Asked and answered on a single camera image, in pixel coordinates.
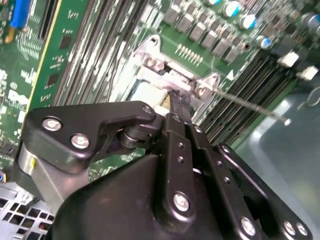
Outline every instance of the chip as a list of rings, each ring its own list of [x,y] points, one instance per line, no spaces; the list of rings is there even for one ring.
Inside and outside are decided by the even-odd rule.
[[[224,38],[224,39],[226,39],[226,38],[229,36],[229,34],[230,34],[230,30],[225,29],[225,30],[223,31],[223,33],[221,34],[221,37]]]
[[[71,44],[71,35],[64,35],[61,38],[59,49],[67,49]]]
[[[231,49],[229,49],[224,60],[227,63],[232,64],[234,62],[234,60],[238,57],[238,55],[239,55],[239,51],[235,47],[232,47]]]
[[[181,33],[185,33],[190,28],[193,21],[194,20],[191,16],[184,15],[179,24],[176,26],[176,29]]]
[[[215,56],[221,57],[226,51],[227,47],[228,43],[221,39],[220,42],[216,45],[216,47],[213,49],[212,53]]]
[[[274,16],[274,18],[271,20],[271,23],[273,24],[273,25],[276,25],[279,21],[280,21],[280,17],[279,16]]]
[[[175,5],[180,5],[182,3],[182,0],[174,0],[173,1],[173,4],[175,4]]]
[[[275,33],[275,26],[273,24],[268,24],[265,26],[262,34],[267,38],[270,38]]]
[[[202,38],[203,34],[205,33],[205,30],[206,30],[205,26],[199,22],[191,31],[189,38],[195,42],[199,42],[199,40]]]
[[[200,17],[199,17],[199,22],[200,23],[204,23],[208,18],[208,15],[205,13],[201,13]]]
[[[304,40],[304,42],[302,43],[303,46],[305,46],[306,48],[311,48],[312,44],[314,44],[314,41],[312,38],[307,38],[306,40]]]
[[[234,40],[233,40],[233,44],[235,45],[235,46],[237,46],[237,45],[239,45],[239,43],[241,42],[241,37],[238,35],[238,36],[236,36],[235,38],[234,38]]]
[[[46,86],[50,87],[50,86],[54,85],[58,81],[58,79],[59,79],[58,73],[50,75],[48,78],[48,81],[46,83]]]
[[[163,19],[164,22],[169,25],[174,24],[179,13],[180,13],[180,10],[179,10],[179,8],[177,8],[177,6],[175,6],[175,5],[171,6],[164,16],[164,19]]]
[[[211,49],[217,40],[217,36],[213,31],[210,31],[203,39],[201,46],[206,49]]]
[[[220,25],[220,21],[219,21],[219,20],[215,20],[215,21],[212,23],[212,25],[210,26],[210,30],[212,30],[212,31],[217,30],[217,28],[219,27],[219,25]]]
[[[186,9],[186,13],[191,15],[195,11],[195,9],[196,9],[196,6],[193,4],[190,4]]]
[[[284,29],[287,34],[293,34],[296,31],[296,26],[293,23],[289,23],[288,26]]]

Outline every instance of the black bracket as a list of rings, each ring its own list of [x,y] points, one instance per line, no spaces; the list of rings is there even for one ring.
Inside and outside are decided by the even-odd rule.
[[[254,219],[270,237],[277,239],[311,240],[311,231],[303,221],[268,187],[268,185],[225,144],[216,150],[233,173],[238,188],[246,199]]]
[[[38,108],[27,114],[21,139],[32,154],[75,174],[91,162],[106,158],[117,133],[125,126],[151,124],[155,118],[154,110],[141,101]],[[43,127],[45,119],[58,120],[61,129],[47,130]],[[71,143],[78,134],[89,141],[85,149]]]

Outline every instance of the metal screw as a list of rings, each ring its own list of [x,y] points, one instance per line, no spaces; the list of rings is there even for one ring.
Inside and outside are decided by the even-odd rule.
[[[254,236],[256,234],[255,226],[252,224],[252,222],[248,218],[242,217],[240,221],[244,231],[248,235]]]
[[[149,58],[149,59],[147,60],[147,62],[146,62],[146,65],[147,65],[148,67],[154,67],[154,66],[156,65],[156,61],[155,61],[154,59],[152,59],[152,58]]]
[[[142,109],[143,109],[143,111],[145,111],[147,114],[151,114],[151,113],[152,113],[150,107],[148,107],[148,106],[144,106]]]
[[[74,135],[71,138],[71,143],[77,149],[86,149],[87,147],[89,147],[89,144],[90,144],[89,139],[82,134]]]
[[[190,205],[188,199],[182,195],[181,193],[176,193],[173,196],[173,202],[177,209],[179,209],[182,212],[188,211]]]
[[[222,149],[223,149],[226,153],[230,153],[229,149],[228,149],[226,146],[222,145]]]
[[[61,122],[59,122],[57,119],[47,118],[42,121],[42,127],[44,127],[45,129],[47,129],[49,131],[54,132],[54,131],[58,131],[59,129],[61,129],[62,125],[61,125]]]
[[[304,227],[300,222],[298,222],[298,223],[296,224],[296,227],[298,228],[299,232],[300,232],[302,235],[305,235],[305,236],[308,235],[307,230],[305,229],[305,227]]]
[[[200,128],[200,127],[195,126],[194,128],[195,128],[195,130],[196,130],[198,133],[202,133],[202,130],[201,130],[201,128]]]
[[[176,120],[178,123],[180,123],[180,118],[177,115],[173,115],[172,117],[174,120]]]
[[[288,221],[285,221],[283,223],[284,227],[285,227],[285,230],[290,234],[290,235],[296,235],[296,231],[294,229],[294,227],[291,225],[290,222]]]

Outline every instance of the dimm slot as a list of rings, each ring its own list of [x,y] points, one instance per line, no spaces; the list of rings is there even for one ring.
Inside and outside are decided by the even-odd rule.
[[[98,41],[100,40],[99,38],[94,38],[95,33],[93,33],[93,36],[91,37],[91,39],[95,40],[94,44],[91,44],[88,47],[88,49],[86,50],[86,55],[85,55],[85,56],[89,57],[89,59],[87,59],[87,60],[82,59],[81,60],[85,64],[85,67],[83,67],[83,68],[80,67],[77,70],[77,73],[75,75],[75,78],[77,79],[77,81],[76,81],[76,84],[73,88],[74,90],[71,91],[67,97],[67,100],[66,100],[67,105],[79,104],[79,102],[81,100],[80,98],[81,98],[83,92],[85,91],[85,89],[87,88],[88,81],[90,80],[90,77],[92,76],[93,71],[100,69],[102,63],[104,62],[104,60],[107,57],[107,55],[105,54],[102,59],[103,53],[105,53],[105,52],[108,53],[110,51],[110,47],[111,47],[110,42],[113,41],[113,38],[115,37],[115,34],[119,29],[119,27],[116,26],[116,21],[119,21],[118,19],[122,17],[121,13],[122,14],[127,13],[128,8],[130,7],[130,4],[131,4],[131,1],[124,1],[124,0],[122,0],[120,3],[118,3],[118,5],[115,9],[115,12],[113,14],[114,17],[112,17],[112,19],[110,19],[109,24],[107,26],[108,27],[107,32],[105,32],[106,30],[103,30],[103,28],[105,27],[105,24],[107,22],[106,20],[109,20],[107,17],[108,17],[108,13],[110,13],[112,8],[111,7],[104,7],[103,8],[102,14],[100,17],[101,20],[99,22],[97,22],[97,26],[100,28],[96,30],[98,32],[98,35],[103,34],[103,39],[102,39],[103,45],[102,45],[102,47],[99,47],[99,49],[97,49],[94,57],[90,55],[90,53],[92,53],[95,50],[95,47],[98,44]]]
[[[70,79],[66,76],[71,76],[73,72],[73,68],[75,67],[75,61],[80,57],[81,54],[81,44],[85,40],[85,32],[84,30],[87,30],[90,27],[90,20],[92,19],[92,15],[95,11],[94,4],[96,3],[96,0],[90,0],[88,2],[87,8],[85,10],[80,28],[78,30],[78,33],[75,37],[75,41],[73,44],[73,48],[70,52],[70,56],[74,56],[71,58],[71,61],[69,61],[65,67],[65,70],[63,72],[63,76],[61,78],[59,87],[55,93],[54,99],[52,101],[53,106],[63,106],[64,105],[64,93],[69,85],[72,83],[70,82]]]
[[[132,9],[131,11],[131,8],[132,8],[132,4],[133,2],[131,2],[130,4],[127,5],[128,8],[127,9],[127,12],[125,15],[122,15],[120,16],[119,18],[117,18],[115,24],[114,24],[114,30],[115,30],[115,36],[116,37],[113,37],[111,38],[111,41],[113,41],[113,45],[110,45],[110,47],[113,49],[113,51],[111,52],[106,52],[106,55],[104,55],[105,53],[102,54],[102,58],[104,56],[108,56],[108,62],[107,65],[106,65],[106,71],[102,74],[102,76],[100,76],[100,78],[98,79],[97,76],[99,76],[100,74],[100,71],[102,70],[102,64],[100,65],[99,68],[99,72],[95,75],[95,74],[92,74],[90,76],[90,78],[88,79],[88,82],[87,82],[87,85],[85,87],[85,90],[84,92],[82,93],[81,97],[79,98],[80,99],[80,104],[84,104],[84,103],[91,103],[94,101],[94,97],[92,97],[92,95],[94,95],[96,92],[99,91],[99,88],[100,88],[100,83],[101,82],[107,82],[106,81],[106,78],[108,78],[108,72],[110,71],[110,68],[111,68],[111,64],[114,63],[115,66],[117,66],[117,55],[118,55],[118,52],[119,52],[119,49],[121,47],[121,44],[122,42],[124,41],[124,37],[125,37],[125,34],[128,30],[128,27],[129,27],[129,24],[131,22],[131,20],[133,19],[137,9],[138,9],[138,6],[141,4],[141,2],[145,2],[145,1],[136,1],[135,2],[135,5],[134,5],[134,8]],[[123,26],[123,20],[121,19],[124,19],[124,18],[128,17],[128,21],[126,23],[125,26]]]
[[[125,47],[124,49],[126,49],[127,44],[129,43],[129,40],[134,32],[134,30],[136,29],[136,26],[138,25],[142,14],[144,13],[146,6],[148,4],[148,1],[140,1],[137,10],[135,11],[131,22],[128,25],[128,30],[124,33],[123,36],[123,41],[125,42]],[[100,102],[109,102],[110,100],[110,96],[111,96],[111,91],[113,89],[113,84],[111,84],[111,82],[108,82],[106,80],[108,76],[106,76],[104,78],[104,80],[102,82],[100,82],[99,87],[98,87],[98,91],[93,94],[93,99],[94,99],[94,103],[100,103]],[[104,92],[107,90],[107,94],[106,94],[106,99],[103,100],[104,97]]]
[[[95,6],[98,6],[99,3],[102,3],[98,13],[90,14],[86,27],[82,29],[79,39],[79,51],[72,58],[71,62],[67,66],[67,70],[64,72],[62,79],[65,79],[66,85],[64,86],[62,92],[63,97],[60,100],[59,105],[70,105],[70,98],[75,95],[76,91],[80,87],[81,75],[79,71],[86,64],[85,57],[88,56],[88,52],[92,52],[95,47],[94,42],[97,40],[94,38],[96,35],[101,34],[102,29],[99,28],[108,19],[108,13],[110,13],[112,6],[116,0],[106,0],[94,2]]]

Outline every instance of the capacitor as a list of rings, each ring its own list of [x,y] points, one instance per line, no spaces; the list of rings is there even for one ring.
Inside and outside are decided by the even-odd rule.
[[[320,26],[317,27],[315,33],[318,35],[318,37],[320,37]]]
[[[310,31],[316,31],[320,26],[320,15],[308,12],[301,17],[301,25]]]
[[[253,29],[257,23],[257,18],[254,14],[244,15],[239,20],[239,26],[242,29]]]
[[[222,13],[226,17],[234,17],[239,12],[240,4],[237,1],[230,1],[222,8]]]
[[[258,36],[256,38],[256,44],[261,48],[261,49],[267,49],[271,45],[271,40],[265,36]]]
[[[205,0],[205,4],[207,6],[213,6],[213,5],[218,4],[220,2],[221,2],[221,0]]]

